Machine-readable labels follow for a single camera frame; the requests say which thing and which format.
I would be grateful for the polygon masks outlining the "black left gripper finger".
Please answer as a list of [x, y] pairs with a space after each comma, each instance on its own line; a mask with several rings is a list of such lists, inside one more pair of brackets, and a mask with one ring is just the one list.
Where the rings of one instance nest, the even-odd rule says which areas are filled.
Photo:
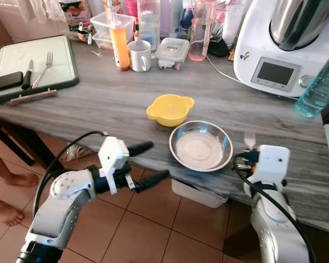
[[142, 153], [147, 152], [153, 147], [154, 147], [153, 142], [141, 142], [134, 145], [130, 145], [128, 146], [128, 155], [129, 157], [142, 155]]
[[152, 173], [149, 177], [146, 177], [140, 181], [134, 181], [133, 190], [136, 193], [141, 193], [142, 191], [149, 190], [150, 188], [156, 186], [163, 180], [166, 180], [170, 177], [169, 170], [160, 170]]

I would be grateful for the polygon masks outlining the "steel fork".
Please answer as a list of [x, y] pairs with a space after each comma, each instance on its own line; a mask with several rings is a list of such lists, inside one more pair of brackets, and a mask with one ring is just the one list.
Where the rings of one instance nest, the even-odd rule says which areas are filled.
[[43, 76], [45, 75], [45, 73], [47, 72], [47, 70], [49, 70], [50, 67], [52, 67], [52, 64], [53, 64], [53, 52], [52, 51], [49, 51], [47, 53], [47, 58], [46, 58], [46, 61], [45, 61], [45, 67], [44, 67], [44, 70], [40, 73], [40, 75], [37, 77], [37, 79], [32, 83], [32, 86], [31, 88], [32, 89], [35, 89], [38, 87], [40, 81], [42, 80]]
[[250, 150], [250, 151], [255, 150], [255, 146], [256, 146], [256, 134], [255, 134], [255, 132], [250, 131], [250, 130], [245, 131], [244, 132], [243, 142], [247, 146], [248, 150]]

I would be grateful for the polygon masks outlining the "white plastic bin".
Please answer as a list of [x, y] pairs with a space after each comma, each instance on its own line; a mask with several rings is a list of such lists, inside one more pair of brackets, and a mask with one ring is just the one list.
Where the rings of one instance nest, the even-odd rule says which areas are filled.
[[215, 195], [215, 193], [210, 193], [209, 191], [201, 191], [194, 186], [179, 182], [176, 179], [172, 179], [171, 184], [174, 193], [213, 209], [219, 208], [228, 201], [227, 196]]

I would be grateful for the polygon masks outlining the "patterned snack bag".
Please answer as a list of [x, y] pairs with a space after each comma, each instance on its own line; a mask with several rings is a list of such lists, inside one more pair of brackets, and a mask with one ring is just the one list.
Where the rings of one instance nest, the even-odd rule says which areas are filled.
[[59, 161], [75, 161], [84, 156], [91, 155], [95, 153], [91, 148], [82, 147], [80, 145], [72, 145], [62, 153], [59, 157]]

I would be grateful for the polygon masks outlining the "stainless steel bowl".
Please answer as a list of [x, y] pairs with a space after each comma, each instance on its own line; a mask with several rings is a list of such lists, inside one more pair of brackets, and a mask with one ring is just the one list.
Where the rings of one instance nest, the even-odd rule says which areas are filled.
[[198, 172], [214, 172], [232, 159], [230, 136], [208, 121], [185, 121], [169, 136], [169, 148], [181, 165]]

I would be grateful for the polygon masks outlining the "white ceramic mug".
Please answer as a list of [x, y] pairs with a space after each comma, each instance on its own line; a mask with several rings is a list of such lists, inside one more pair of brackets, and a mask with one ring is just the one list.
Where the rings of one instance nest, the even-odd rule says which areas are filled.
[[147, 72], [152, 67], [152, 52], [150, 43], [144, 40], [134, 40], [127, 45], [131, 58], [131, 69], [134, 72]]

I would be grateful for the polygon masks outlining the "blue clear water bottle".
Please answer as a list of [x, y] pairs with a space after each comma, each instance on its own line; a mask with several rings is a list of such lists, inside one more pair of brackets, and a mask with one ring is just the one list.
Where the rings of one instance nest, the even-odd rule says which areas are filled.
[[329, 104], [329, 60], [294, 105], [295, 112], [314, 118]]

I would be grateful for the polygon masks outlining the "white kitchen cooking appliance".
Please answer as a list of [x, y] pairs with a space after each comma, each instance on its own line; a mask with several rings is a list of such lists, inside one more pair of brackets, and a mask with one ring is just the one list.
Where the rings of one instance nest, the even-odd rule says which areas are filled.
[[269, 25], [276, 0], [253, 0], [237, 38], [233, 68], [245, 85], [285, 97], [301, 96], [329, 59], [329, 20], [314, 42], [281, 50]]

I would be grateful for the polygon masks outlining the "pinkish flat bar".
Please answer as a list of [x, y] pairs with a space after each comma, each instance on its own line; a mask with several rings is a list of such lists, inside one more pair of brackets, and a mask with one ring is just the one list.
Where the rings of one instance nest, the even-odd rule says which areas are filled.
[[57, 96], [57, 93], [58, 93], [57, 90], [49, 89], [49, 90], [46, 90], [46, 91], [43, 91], [40, 93], [31, 94], [31, 95], [21, 95], [17, 98], [9, 100], [7, 105], [17, 105], [17, 104], [21, 104], [21, 103], [25, 103], [25, 102], [32, 102], [35, 100], [40, 100], [43, 98], [54, 97], [54, 96]]

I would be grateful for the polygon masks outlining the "clear plastic tumbler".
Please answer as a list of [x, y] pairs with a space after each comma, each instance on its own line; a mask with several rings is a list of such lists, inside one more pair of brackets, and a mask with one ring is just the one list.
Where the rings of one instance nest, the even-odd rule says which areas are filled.
[[157, 50], [160, 42], [160, 0], [137, 0], [139, 39], [150, 43], [150, 50]]

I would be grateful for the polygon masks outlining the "pink clear plastic jug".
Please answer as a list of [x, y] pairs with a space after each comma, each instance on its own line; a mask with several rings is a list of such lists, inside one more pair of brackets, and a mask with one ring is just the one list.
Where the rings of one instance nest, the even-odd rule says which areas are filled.
[[192, 61], [201, 62], [206, 58], [216, 7], [217, 0], [196, 0], [189, 40], [189, 59]]

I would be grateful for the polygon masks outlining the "clear plastic storage box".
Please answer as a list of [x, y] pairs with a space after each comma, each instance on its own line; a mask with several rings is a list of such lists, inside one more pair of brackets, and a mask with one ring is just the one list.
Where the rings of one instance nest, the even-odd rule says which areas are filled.
[[[113, 14], [112, 18], [117, 24], [123, 25], [126, 30], [126, 43], [132, 42], [134, 38], [134, 23], [136, 18], [134, 16]], [[109, 18], [105, 12], [91, 18], [91, 25], [95, 28], [96, 33], [92, 39], [97, 43], [99, 48], [113, 50], [112, 40], [110, 40], [110, 23]]]

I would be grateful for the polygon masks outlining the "dark blue round container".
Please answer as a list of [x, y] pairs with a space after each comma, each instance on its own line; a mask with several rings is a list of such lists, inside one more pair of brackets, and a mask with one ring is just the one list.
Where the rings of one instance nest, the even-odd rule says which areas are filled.
[[180, 19], [179, 27], [188, 30], [192, 26], [193, 12], [192, 8], [183, 8]]

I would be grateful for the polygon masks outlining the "magenta plastic container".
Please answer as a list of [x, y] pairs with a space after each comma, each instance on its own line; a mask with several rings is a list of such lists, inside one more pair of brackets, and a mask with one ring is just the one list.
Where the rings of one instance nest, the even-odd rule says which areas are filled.
[[123, 2], [127, 15], [133, 16], [137, 20], [137, 17], [139, 16], [137, 0], [123, 0]]

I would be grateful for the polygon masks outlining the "steel mixing jug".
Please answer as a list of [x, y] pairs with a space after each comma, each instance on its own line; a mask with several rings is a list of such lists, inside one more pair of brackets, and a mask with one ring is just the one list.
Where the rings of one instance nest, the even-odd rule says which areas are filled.
[[329, 0], [276, 0], [269, 25], [273, 42], [284, 51], [314, 42], [329, 20]]

